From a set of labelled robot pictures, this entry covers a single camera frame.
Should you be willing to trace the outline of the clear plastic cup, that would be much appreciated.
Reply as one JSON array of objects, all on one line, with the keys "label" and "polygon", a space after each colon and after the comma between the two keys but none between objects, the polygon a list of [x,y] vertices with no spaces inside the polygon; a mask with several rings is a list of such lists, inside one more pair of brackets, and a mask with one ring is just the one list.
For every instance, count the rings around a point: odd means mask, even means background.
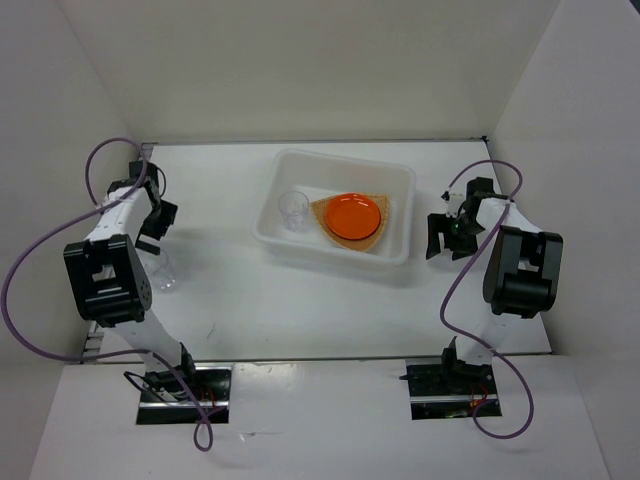
[{"label": "clear plastic cup", "polygon": [[176,287],[177,280],[173,264],[165,250],[160,250],[157,255],[145,253],[143,266],[151,285],[156,290],[168,292]]},{"label": "clear plastic cup", "polygon": [[300,191],[285,192],[278,200],[284,227],[291,232],[303,233],[308,227],[309,199]]}]

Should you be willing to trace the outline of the orange round plate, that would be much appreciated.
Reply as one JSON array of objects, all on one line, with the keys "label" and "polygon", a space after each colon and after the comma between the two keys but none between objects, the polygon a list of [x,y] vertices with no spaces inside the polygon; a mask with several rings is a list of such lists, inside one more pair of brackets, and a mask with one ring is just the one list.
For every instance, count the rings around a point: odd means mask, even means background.
[{"label": "orange round plate", "polygon": [[366,195],[345,193],[328,203],[325,220],[329,230],[346,240],[363,240],[380,226],[382,214],[377,204]]}]

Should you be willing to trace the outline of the woven bamboo tray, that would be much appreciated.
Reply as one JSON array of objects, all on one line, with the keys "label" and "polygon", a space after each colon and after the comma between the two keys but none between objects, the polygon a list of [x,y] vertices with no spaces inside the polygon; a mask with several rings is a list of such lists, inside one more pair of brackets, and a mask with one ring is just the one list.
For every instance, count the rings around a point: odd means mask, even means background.
[{"label": "woven bamboo tray", "polygon": [[371,236],[363,240],[342,239],[329,230],[329,227],[327,226],[327,223],[325,220],[326,208],[328,206],[329,201],[338,195],[316,200],[310,204],[310,208],[320,229],[334,244],[347,250],[352,250],[356,252],[368,252],[378,243],[378,241],[383,236],[387,222],[389,220],[391,204],[390,204],[390,199],[387,195],[363,194],[363,193],[358,193],[358,194],[366,195],[367,197],[371,198],[380,208],[380,211],[382,214],[382,221],[378,229]]}]

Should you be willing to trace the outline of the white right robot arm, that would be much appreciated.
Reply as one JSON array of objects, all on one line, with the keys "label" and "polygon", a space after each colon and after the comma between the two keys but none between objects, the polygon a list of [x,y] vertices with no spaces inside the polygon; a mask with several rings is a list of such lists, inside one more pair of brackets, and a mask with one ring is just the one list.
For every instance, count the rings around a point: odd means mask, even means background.
[{"label": "white right robot arm", "polygon": [[552,308],[559,283],[564,241],[560,234],[529,222],[515,202],[494,191],[493,181],[477,177],[464,195],[443,194],[444,214],[428,217],[431,258],[445,248],[454,261],[479,252],[478,236],[495,231],[493,249],[483,279],[483,300],[492,317],[479,324],[474,335],[483,342],[456,335],[442,353],[438,383],[461,394],[486,379],[490,349],[506,338],[520,319],[531,319]]}]

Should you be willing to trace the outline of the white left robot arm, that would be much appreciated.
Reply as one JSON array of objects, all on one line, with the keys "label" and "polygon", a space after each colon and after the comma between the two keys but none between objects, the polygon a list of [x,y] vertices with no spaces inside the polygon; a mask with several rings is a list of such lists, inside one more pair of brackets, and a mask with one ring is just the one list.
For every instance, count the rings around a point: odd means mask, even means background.
[{"label": "white left robot arm", "polygon": [[417,177],[402,164],[295,149],[270,161],[177,168],[176,201],[149,161],[95,203],[63,251],[82,319],[141,358],[164,400],[203,399],[199,360],[406,354],[418,300],[409,261]]}]

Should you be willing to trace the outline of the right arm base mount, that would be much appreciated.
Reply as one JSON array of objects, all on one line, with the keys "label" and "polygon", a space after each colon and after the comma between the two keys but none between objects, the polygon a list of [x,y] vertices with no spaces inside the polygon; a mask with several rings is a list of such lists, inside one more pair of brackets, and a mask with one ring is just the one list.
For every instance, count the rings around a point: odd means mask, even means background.
[{"label": "right arm base mount", "polygon": [[471,418],[477,406],[478,418],[502,415],[490,366],[472,376],[450,376],[437,358],[409,359],[405,365],[399,379],[407,383],[414,421]]}]

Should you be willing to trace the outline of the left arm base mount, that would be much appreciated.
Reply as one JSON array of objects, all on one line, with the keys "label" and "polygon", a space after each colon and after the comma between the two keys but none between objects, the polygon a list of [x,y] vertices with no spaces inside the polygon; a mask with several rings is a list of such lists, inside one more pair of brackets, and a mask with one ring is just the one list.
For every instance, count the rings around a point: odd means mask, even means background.
[{"label": "left arm base mount", "polygon": [[189,384],[191,394],[170,375],[168,386],[176,392],[167,390],[159,381],[152,379],[150,373],[144,375],[125,371],[124,378],[140,393],[136,424],[177,425],[195,424],[201,420],[194,397],[214,424],[227,424],[230,416],[230,395],[232,368],[230,365],[196,365],[196,375]]}]

